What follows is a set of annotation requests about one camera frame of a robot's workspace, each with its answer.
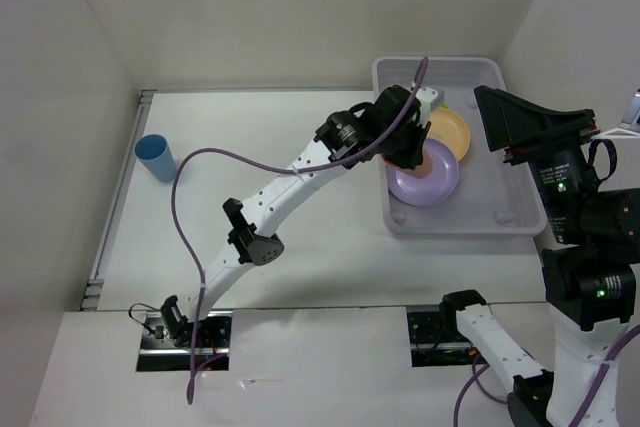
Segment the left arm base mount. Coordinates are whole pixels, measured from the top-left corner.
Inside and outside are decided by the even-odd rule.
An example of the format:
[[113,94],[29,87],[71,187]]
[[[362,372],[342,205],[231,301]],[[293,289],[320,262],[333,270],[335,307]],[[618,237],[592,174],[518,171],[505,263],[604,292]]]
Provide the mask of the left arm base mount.
[[[178,297],[168,297],[161,307],[137,302],[127,311],[130,320],[143,331],[137,372],[189,371],[194,324],[178,307]],[[213,312],[198,324],[194,365],[205,371],[226,371],[229,367],[232,313]]]

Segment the purple plate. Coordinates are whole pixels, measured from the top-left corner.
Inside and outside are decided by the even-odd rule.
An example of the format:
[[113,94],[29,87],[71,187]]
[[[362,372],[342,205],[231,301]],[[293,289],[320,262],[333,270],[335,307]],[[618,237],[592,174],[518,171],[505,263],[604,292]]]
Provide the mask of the purple plate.
[[451,149],[439,140],[427,138],[424,152],[432,160],[432,170],[422,178],[416,178],[391,165],[386,166],[389,191],[401,202],[428,207],[446,200],[459,181],[459,164]]

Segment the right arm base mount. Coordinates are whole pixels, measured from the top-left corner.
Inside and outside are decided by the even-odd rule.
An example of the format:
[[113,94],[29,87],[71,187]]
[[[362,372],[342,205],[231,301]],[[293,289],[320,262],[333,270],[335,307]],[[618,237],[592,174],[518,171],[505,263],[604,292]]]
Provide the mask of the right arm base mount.
[[478,355],[468,339],[445,326],[435,306],[409,306],[406,320],[414,368],[470,365]]

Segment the orange plate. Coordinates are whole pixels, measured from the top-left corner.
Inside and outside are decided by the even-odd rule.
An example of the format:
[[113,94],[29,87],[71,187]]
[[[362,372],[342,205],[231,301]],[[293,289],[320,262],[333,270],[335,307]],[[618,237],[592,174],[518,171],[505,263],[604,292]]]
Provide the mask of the orange plate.
[[456,112],[439,107],[430,115],[428,137],[448,147],[457,161],[462,160],[471,145],[471,132],[465,120]]

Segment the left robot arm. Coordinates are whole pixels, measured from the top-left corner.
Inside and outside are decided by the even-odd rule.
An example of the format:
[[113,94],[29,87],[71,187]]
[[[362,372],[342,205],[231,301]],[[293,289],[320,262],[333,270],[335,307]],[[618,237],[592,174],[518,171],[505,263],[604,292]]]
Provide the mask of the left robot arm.
[[267,186],[245,200],[227,199],[223,211],[231,229],[213,273],[198,270],[198,293],[188,314],[174,296],[160,308],[166,338],[178,347],[195,347],[201,320],[222,295],[251,268],[283,253],[278,227],[316,191],[377,155],[403,169],[419,165],[429,130],[421,120],[419,90],[394,85],[373,102],[330,114],[288,168],[271,170],[276,177]]

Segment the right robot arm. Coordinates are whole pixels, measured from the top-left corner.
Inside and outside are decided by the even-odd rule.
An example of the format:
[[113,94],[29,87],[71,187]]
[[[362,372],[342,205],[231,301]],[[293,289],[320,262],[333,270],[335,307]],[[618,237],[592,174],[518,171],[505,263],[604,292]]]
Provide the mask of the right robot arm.
[[466,338],[494,370],[516,426],[617,424],[618,355],[638,334],[630,321],[639,261],[639,192],[605,191],[595,168],[599,148],[611,164],[589,109],[554,111],[500,89],[474,95],[488,148],[530,168],[556,249],[542,252],[545,298],[554,324],[555,361],[544,368],[496,321],[474,290],[443,297],[438,327]]

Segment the red cup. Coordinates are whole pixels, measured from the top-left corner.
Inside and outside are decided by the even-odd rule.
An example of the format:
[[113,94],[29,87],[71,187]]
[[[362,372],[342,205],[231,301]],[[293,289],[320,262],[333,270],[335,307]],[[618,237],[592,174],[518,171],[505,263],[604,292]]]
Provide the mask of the red cup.
[[384,155],[382,160],[392,169],[417,179],[426,178],[433,170],[433,160],[423,147],[413,151]]

